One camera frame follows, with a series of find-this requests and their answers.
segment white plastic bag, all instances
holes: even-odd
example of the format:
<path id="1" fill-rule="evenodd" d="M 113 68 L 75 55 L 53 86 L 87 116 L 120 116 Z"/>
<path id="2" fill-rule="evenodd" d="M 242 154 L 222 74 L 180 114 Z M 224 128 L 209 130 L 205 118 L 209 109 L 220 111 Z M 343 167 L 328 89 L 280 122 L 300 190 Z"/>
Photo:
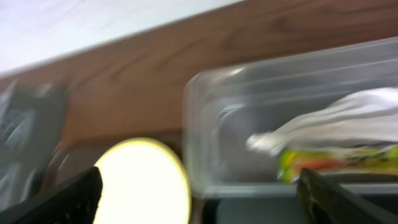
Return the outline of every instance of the white plastic bag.
<path id="1" fill-rule="evenodd" d="M 278 155 L 288 145 L 353 146 L 398 142 L 398 88 L 348 95 L 324 110 L 304 114 L 273 133 L 253 134 L 249 149 Z"/>

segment wooden table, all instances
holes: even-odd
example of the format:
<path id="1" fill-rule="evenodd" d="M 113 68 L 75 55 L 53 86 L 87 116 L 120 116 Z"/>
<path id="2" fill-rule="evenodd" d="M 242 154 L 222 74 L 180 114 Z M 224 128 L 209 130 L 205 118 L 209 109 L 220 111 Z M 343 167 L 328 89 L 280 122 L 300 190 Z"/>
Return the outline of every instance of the wooden table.
<path id="1" fill-rule="evenodd" d="M 0 90 L 17 79 L 67 86 L 65 151 L 181 130 L 183 89 L 200 71 L 396 35 L 395 0 L 244 1 L 21 72 Z"/>

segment white wall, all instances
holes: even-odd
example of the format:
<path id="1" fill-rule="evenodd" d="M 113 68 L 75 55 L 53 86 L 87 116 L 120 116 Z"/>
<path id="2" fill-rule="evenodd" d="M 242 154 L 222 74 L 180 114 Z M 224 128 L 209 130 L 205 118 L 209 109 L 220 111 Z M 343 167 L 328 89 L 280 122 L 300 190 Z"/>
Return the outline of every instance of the white wall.
<path id="1" fill-rule="evenodd" d="M 0 77 L 239 0 L 0 0 Z"/>

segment white circular light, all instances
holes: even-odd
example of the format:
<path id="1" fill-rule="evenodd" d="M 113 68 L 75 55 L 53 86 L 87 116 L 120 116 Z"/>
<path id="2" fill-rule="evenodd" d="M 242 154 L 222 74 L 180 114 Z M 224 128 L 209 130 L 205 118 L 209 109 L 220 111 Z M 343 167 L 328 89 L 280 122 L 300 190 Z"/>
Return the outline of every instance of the white circular light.
<path id="1" fill-rule="evenodd" d="M 103 179 L 95 224 L 188 223 L 187 176 L 166 145 L 146 138 L 123 141 L 95 166 Z"/>

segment colorful packaging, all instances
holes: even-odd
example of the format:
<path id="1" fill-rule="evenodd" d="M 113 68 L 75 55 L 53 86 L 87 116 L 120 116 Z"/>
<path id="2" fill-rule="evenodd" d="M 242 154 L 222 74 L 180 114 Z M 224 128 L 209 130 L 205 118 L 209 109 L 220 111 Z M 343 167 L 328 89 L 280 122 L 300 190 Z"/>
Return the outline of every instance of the colorful packaging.
<path id="1" fill-rule="evenodd" d="M 295 182 L 304 167 L 322 175 L 347 173 L 398 175 L 398 146 L 385 149 L 288 148 L 281 155 L 278 178 L 287 183 Z"/>

